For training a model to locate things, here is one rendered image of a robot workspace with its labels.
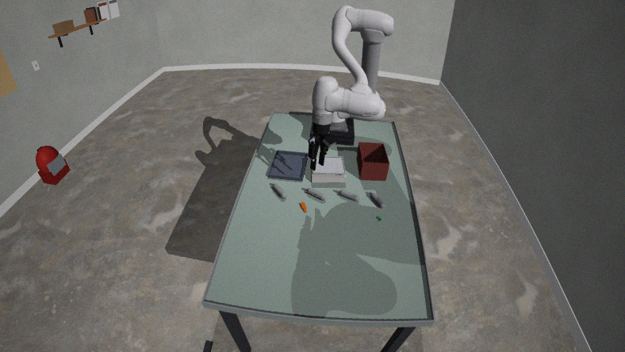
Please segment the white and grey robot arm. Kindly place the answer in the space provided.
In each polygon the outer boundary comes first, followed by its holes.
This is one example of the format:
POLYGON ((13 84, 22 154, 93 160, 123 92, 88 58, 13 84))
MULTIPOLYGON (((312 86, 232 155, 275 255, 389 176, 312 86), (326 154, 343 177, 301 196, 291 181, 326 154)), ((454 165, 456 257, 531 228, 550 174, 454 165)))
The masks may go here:
POLYGON ((332 47, 353 74, 355 84, 347 90, 338 86, 331 76, 319 77, 312 92, 314 123, 331 124, 330 131, 348 132, 347 118, 379 121, 384 117, 385 103, 376 91, 380 43, 392 33, 393 18, 386 13, 351 6, 341 6, 336 11, 332 20, 332 47), (360 32, 363 39, 362 67, 345 45, 350 32, 360 32))

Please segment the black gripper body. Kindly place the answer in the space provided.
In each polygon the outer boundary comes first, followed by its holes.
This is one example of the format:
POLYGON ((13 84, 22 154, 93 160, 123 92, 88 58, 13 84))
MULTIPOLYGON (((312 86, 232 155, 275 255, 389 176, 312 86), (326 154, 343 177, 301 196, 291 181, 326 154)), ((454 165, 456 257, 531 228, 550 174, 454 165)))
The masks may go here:
POLYGON ((320 135, 327 135, 329 133, 330 124, 320 125, 313 122, 312 130, 314 133, 313 137, 315 136, 315 142, 319 143, 319 139, 322 137, 320 135))

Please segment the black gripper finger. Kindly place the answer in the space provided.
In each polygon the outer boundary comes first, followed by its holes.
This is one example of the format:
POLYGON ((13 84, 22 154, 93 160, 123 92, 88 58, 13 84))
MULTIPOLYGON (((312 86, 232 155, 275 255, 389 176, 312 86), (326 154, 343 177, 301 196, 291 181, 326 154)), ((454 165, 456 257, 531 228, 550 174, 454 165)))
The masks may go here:
POLYGON ((311 159, 310 169, 312 170, 316 170, 316 156, 322 139, 323 138, 320 137, 319 143, 315 142, 315 136, 309 140, 309 158, 311 159))
POLYGON ((326 151, 328 151, 328 146, 324 142, 321 142, 321 144, 320 144, 320 156, 319 156, 319 164, 321 166, 324 165, 324 157, 327 154, 326 151), (326 146, 326 148, 325 148, 325 146, 326 146))

